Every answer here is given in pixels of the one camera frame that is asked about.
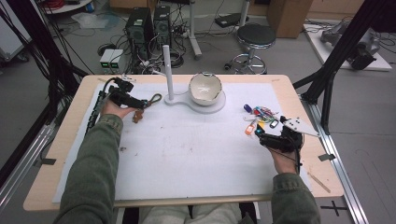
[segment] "computer tower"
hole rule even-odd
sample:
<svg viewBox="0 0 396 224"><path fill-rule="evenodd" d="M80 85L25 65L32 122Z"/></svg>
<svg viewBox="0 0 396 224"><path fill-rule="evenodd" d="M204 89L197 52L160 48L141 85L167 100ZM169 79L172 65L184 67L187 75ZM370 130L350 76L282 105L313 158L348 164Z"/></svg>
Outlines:
<svg viewBox="0 0 396 224"><path fill-rule="evenodd" d="M151 12L148 7L134 7L129 17L125 30L133 54L138 52L142 60L151 58L154 50L154 29L152 26Z"/></svg>
<svg viewBox="0 0 396 224"><path fill-rule="evenodd" d="M171 8L156 6L154 11L154 32L157 35L157 48L168 45L172 48Z"/></svg>

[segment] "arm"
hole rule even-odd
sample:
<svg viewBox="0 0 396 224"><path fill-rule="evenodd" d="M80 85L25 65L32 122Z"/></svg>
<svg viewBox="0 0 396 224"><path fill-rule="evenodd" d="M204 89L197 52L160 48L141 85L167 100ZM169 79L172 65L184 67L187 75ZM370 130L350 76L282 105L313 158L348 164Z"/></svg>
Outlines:
<svg viewBox="0 0 396 224"><path fill-rule="evenodd" d="M67 177L54 223L110 223L119 166L122 119L132 108L107 101L102 117L86 134Z"/></svg>
<svg viewBox="0 0 396 224"><path fill-rule="evenodd" d="M297 175L292 153L271 149L279 175L274 177L274 194L271 200L274 223L320 223L315 198Z"/></svg>

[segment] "person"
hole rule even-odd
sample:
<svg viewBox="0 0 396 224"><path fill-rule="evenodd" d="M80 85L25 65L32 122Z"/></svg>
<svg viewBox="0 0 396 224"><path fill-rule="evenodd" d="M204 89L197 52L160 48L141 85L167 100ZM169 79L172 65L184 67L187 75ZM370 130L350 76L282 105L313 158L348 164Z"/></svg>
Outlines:
<svg viewBox="0 0 396 224"><path fill-rule="evenodd" d="M134 108L120 108L107 100L101 118L87 132L66 180L58 216L53 223L111 223L119 165L122 119ZM270 150L278 175L274 177L274 223L320 223L312 193L297 175L293 154ZM249 223L241 220L237 203L142 207L139 223Z"/></svg>

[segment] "wooden table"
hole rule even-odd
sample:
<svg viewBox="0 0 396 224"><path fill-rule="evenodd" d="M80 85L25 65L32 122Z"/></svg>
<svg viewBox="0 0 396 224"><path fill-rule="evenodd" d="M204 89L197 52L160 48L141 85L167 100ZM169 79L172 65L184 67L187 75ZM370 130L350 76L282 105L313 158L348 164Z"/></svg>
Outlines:
<svg viewBox="0 0 396 224"><path fill-rule="evenodd" d="M309 123L309 117L291 85L288 77L283 75L217 75L223 83L271 83L278 102L286 118L300 117ZM93 92L97 85L104 83L113 76L88 76L84 77L78 92L70 105L47 158L56 159L54 165L43 165L35 179L33 186L23 204L27 211L57 210L59 204L53 203L52 198L61 178L64 162L72 146L78 127L89 106ZM129 76L136 79L136 83L165 83L162 76ZM174 83L189 83L191 75L173 75ZM318 156L325 153L320 140L316 137L305 135L302 164L304 165L313 195L315 197L339 197L344 194L343 187L335 174L329 161L320 161ZM227 203L242 201L268 201L270 197L262 195L246 195L238 197L210 197L201 199L171 199L149 201L122 201L115 206L144 206L161 204L194 204L194 203Z"/></svg>

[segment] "black tape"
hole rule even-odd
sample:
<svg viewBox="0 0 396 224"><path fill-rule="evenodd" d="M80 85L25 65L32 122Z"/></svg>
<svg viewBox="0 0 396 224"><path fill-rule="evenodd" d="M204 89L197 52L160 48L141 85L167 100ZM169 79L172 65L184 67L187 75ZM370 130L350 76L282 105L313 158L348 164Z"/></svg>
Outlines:
<svg viewBox="0 0 396 224"><path fill-rule="evenodd" d="M326 161L326 160L332 161L335 159L335 156L333 154L324 154L318 157L321 161Z"/></svg>
<svg viewBox="0 0 396 224"><path fill-rule="evenodd" d="M335 212L335 214L339 217L340 216L340 214L338 213L338 210L348 210L348 208L347 207L338 207L338 206L335 206L335 202L334 201L332 201L332 206L321 206L320 207L321 209L332 209L332 210L334 210L334 212Z"/></svg>
<svg viewBox="0 0 396 224"><path fill-rule="evenodd" d="M55 159L47 159L47 158L45 158L45 159L43 159L43 160L41 161L41 164L44 164L44 165L53 165L53 164L55 164L55 162L56 162Z"/></svg>

